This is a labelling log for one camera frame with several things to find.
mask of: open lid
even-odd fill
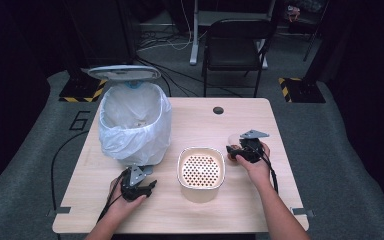
[[[161,77],[161,73],[148,66],[114,65],[92,68],[88,74],[96,79],[106,79],[121,82],[150,81]]]

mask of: table top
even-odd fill
[[[152,195],[117,229],[117,233],[194,234],[267,232],[257,190],[242,166],[227,159],[226,145],[232,135],[251,129],[270,134],[268,144],[276,171],[279,195],[288,208],[302,208],[270,103],[263,98],[169,98],[172,105],[171,144],[164,159],[154,166],[144,184],[157,180]],[[223,114],[215,114],[222,107]],[[61,207],[53,224],[57,233],[88,233],[95,226],[108,196],[110,182],[125,169],[101,151],[99,111],[92,123]],[[177,179],[180,153],[188,147],[209,147],[225,156],[225,180],[216,197],[193,203],[181,193]],[[295,216],[304,229],[307,217]]]

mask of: yellow and black striped tape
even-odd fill
[[[95,94],[93,94],[93,97],[60,97],[59,100],[62,102],[96,102],[96,100],[98,100],[101,96],[106,82],[107,80],[101,80]]]
[[[280,87],[282,88],[283,97],[285,98],[286,102],[292,102],[291,95],[286,86],[287,80],[301,81],[301,78],[279,78],[279,83],[280,83]]]

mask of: perforated basket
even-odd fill
[[[224,175],[223,155],[215,149],[190,147],[179,156],[177,178],[189,201],[204,203],[215,198]]]

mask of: white trash bag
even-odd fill
[[[104,94],[99,140],[105,155],[126,166],[156,165],[170,145],[170,134],[171,104],[159,86],[119,83]]]

